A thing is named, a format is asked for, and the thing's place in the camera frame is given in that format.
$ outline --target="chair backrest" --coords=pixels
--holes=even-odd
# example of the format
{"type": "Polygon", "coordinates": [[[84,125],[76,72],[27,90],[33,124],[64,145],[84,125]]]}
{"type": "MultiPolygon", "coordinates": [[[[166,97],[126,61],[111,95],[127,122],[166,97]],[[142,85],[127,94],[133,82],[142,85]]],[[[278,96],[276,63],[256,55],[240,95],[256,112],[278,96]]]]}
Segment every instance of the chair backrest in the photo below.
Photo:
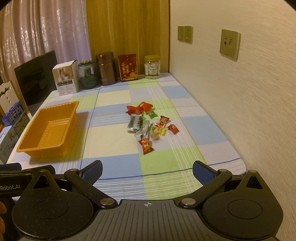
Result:
{"type": "Polygon", "coordinates": [[[19,99],[11,81],[0,85],[0,106],[4,113],[7,113],[14,103],[18,101],[19,99]]]}

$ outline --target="green lid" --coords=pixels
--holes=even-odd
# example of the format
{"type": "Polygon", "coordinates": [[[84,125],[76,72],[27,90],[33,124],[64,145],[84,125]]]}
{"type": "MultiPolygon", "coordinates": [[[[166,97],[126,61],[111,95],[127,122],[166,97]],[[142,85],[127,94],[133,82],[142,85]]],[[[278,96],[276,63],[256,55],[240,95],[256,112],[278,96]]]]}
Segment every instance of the green lid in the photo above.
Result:
{"type": "Polygon", "coordinates": [[[93,60],[85,60],[85,61],[82,61],[81,63],[79,63],[78,66],[87,66],[90,64],[94,64],[94,61],[93,60]]]}
{"type": "Polygon", "coordinates": [[[153,54],[153,55],[146,55],[144,57],[145,61],[158,61],[160,60],[160,56],[157,54],[153,54]]]}

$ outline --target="yellow lid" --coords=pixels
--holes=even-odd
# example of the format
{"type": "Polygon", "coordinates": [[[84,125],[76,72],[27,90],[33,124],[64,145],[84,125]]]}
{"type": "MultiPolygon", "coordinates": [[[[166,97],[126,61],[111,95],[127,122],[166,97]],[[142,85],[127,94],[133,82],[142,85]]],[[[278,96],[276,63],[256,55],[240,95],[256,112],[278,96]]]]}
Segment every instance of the yellow lid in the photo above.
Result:
{"type": "Polygon", "coordinates": [[[157,54],[153,54],[153,55],[146,55],[144,57],[145,61],[158,61],[160,60],[160,56],[157,54]]]}

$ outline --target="plastic jar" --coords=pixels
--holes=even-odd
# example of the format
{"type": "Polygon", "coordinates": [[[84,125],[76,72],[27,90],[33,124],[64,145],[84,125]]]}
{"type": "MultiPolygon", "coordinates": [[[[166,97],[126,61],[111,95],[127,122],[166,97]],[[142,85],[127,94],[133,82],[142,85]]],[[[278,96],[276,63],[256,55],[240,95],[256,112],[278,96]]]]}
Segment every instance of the plastic jar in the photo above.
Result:
{"type": "Polygon", "coordinates": [[[160,56],[146,55],[144,60],[145,78],[158,79],[160,77],[160,56]]]}
{"type": "Polygon", "coordinates": [[[83,89],[92,89],[99,85],[99,72],[93,60],[85,60],[79,63],[78,76],[83,89]]]}

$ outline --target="curtain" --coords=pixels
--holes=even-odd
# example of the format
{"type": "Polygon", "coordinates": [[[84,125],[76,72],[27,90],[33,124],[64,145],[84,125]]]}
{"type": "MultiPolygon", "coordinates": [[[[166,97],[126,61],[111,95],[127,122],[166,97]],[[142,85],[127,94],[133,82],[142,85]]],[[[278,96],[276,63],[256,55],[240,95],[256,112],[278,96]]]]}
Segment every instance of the curtain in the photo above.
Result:
{"type": "Polygon", "coordinates": [[[92,59],[112,51],[114,57],[137,54],[140,74],[144,56],[158,54],[161,71],[168,72],[169,0],[86,0],[92,59]]]}
{"type": "Polygon", "coordinates": [[[91,58],[85,0],[12,0],[0,11],[0,74],[22,102],[14,69],[51,50],[58,63],[91,58]]]}

